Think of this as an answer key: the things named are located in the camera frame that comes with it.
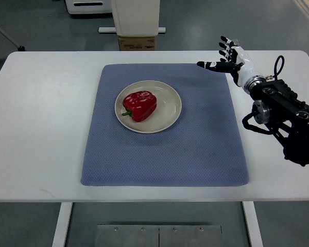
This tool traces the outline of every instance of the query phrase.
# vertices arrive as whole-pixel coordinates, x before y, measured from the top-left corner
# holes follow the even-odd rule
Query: pepper stem
[[[127,111],[127,112],[123,113],[122,115],[123,116],[132,115],[132,112],[131,111]]]

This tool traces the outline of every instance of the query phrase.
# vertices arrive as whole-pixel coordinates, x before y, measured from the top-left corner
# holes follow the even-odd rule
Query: chair leg
[[[20,46],[11,36],[9,36],[5,31],[0,28],[0,33],[5,36],[11,43],[13,43],[18,49],[21,49]]]

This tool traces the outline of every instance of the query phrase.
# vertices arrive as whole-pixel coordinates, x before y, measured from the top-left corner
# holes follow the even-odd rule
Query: gray placemat
[[[168,129],[141,134],[115,116],[119,93],[142,80],[162,81],[181,97]],[[248,171],[225,74],[196,64],[113,64],[101,75],[84,155],[89,186],[241,186]]]

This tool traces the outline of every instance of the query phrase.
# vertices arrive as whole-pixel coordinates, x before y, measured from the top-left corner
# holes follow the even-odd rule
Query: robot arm
[[[256,71],[254,63],[247,53],[236,46],[231,40],[221,37],[224,43],[219,46],[224,50],[219,53],[224,56],[220,62],[198,62],[197,65],[206,69],[230,73],[237,86],[250,94],[254,100],[252,112],[243,119],[246,129],[262,134],[273,135],[283,146],[286,160],[305,166],[309,164],[309,105],[297,99],[283,80],[278,80],[277,63],[284,58],[279,56],[274,68],[274,80],[267,81],[261,73]],[[254,117],[258,124],[264,124],[268,130],[248,124]],[[288,133],[284,137],[280,131]]]

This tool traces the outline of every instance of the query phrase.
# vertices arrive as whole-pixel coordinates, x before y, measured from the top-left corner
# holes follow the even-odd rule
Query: white table
[[[280,78],[309,104],[309,57],[249,51],[256,68]],[[72,202],[243,201],[252,246],[262,246],[252,201],[309,200],[309,165],[283,158],[273,136],[245,130],[252,99],[227,75],[250,181],[240,187],[87,187],[83,155],[103,67],[116,63],[219,61],[217,51],[15,52],[0,71],[0,201],[63,202],[53,246],[64,246]]]

